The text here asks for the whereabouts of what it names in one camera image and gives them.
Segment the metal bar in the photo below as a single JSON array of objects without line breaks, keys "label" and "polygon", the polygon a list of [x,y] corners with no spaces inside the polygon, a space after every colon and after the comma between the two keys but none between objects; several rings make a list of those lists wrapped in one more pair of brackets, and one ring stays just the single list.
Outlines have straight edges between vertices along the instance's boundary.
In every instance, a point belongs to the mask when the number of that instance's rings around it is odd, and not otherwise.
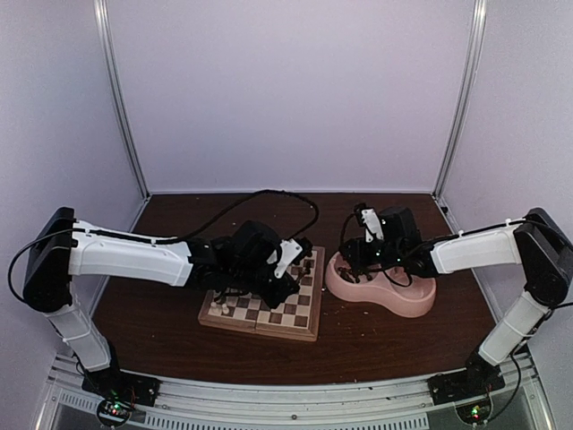
[{"label": "metal bar", "polygon": [[438,174],[438,180],[433,190],[433,195],[437,199],[440,199],[443,195],[452,161],[464,128],[464,122],[466,121],[467,107],[469,106],[469,99],[474,86],[480,55],[482,54],[486,6],[487,0],[475,0],[474,19],[472,21],[472,29],[470,30],[467,46],[466,65],[459,90],[458,105],[456,106],[456,113],[454,114],[454,120],[449,131],[448,146],[446,147],[440,173]]},{"label": "metal bar", "polygon": [[150,191],[145,182],[141,163],[137,155],[137,150],[133,143],[132,130],[129,126],[127,118],[127,111],[125,109],[124,96],[119,82],[119,73],[117,72],[117,64],[115,62],[114,45],[112,43],[111,29],[109,26],[109,18],[107,15],[107,0],[94,0],[94,8],[96,12],[96,23],[98,25],[99,37],[101,38],[101,45],[104,50],[106,58],[107,76],[111,85],[112,95],[114,97],[115,115],[119,130],[124,141],[127,157],[135,174],[135,180],[139,187],[141,198],[147,199],[150,196]]}]

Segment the chessboard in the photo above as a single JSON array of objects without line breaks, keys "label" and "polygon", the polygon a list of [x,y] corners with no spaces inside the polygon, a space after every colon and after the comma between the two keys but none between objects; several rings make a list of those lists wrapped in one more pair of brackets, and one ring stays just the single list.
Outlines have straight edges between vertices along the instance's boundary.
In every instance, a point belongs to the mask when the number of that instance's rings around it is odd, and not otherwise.
[{"label": "chessboard", "polygon": [[252,294],[226,297],[223,305],[217,304],[211,290],[201,306],[199,323],[263,336],[316,341],[321,318],[324,248],[315,246],[310,257],[288,266],[286,272],[295,280],[300,279],[300,291],[289,296],[277,309],[270,309],[260,297]]}]

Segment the white panel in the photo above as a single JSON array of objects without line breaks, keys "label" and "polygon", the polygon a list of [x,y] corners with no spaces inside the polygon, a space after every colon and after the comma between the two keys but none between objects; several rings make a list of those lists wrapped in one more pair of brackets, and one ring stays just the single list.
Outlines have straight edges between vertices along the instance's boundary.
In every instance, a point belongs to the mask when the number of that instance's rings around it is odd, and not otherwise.
[{"label": "white panel", "polygon": [[473,1],[109,3],[152,191],[432,189]]},{"label": "white panel", "polygon": [[[31,427],[61,341],[42,315],[8,292],[12,255],[59,206],[124,229],[140,198],[117,129],[91,0],[2,2],[0,63],[0,426],[23,429]],[[79,279],[86,306],[98,282]]]},{"label": "white panel", "polygon": [[[542,206],[573,237],[573,3],[490,2],[487,20],[445,199],[462,228]],[[525,281],[517,267],[478,273],[503,310]],[[570,429],[572,331],[573,311],[562,310],[531,341],[560,430]]]}]

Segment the dark wood surface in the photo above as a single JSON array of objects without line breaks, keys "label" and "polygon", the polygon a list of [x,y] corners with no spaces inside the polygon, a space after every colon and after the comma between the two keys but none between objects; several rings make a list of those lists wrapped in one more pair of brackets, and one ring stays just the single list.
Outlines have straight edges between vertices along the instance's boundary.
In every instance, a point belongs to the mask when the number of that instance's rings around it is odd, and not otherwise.
[{"label": "dark wood surface", "polygon": [[[338,247],[342,222],[358,202],[381,210],[410,207],[423,237],[449,233],[429,195],[307,194],[321,208],[307,231],[326,247]],[[180,235],[197,228],[237,194],[157,195],[136,228],[150,235]],[[268,223],[282,237],[312,216],[307,205],[283,196],[262,196],[226,215],[203,234],[232,234],[247,219]],[[354,225],[347,237],[362,235]],[[343,302],[323,293],[319,338],[314,343],[273,339],[202,327],[204,293],[135,279],[111,279],[95,315],[117,349],[122,368],[148,374],[218,383],[311,384],[368,382],[452,370],[493,327],[470,271],[438,279],[433,309],[415,319],[384,307]]]}]

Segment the pink plastic container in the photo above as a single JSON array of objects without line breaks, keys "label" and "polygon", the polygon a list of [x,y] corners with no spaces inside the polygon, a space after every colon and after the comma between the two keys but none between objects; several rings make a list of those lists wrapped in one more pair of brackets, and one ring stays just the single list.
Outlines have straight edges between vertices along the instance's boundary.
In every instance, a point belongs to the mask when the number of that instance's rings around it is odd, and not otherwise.
[{"label": "pink plastic container", "polygon": [[[342,279],[337,268],[348,267],[339,253],[334,254],[326,269],[325,283],[336,297],[347,302],[371,302],[388,308],[396,315],[416,318],[432,309],[436,297],[436,280],[413,277],[410,287],[398,287],[386,279],[383,273],[376,273],[373,280],[361,278],[354,284]],[[402,268],[390,269],[388,275],[400,284],[407,284]]]}]

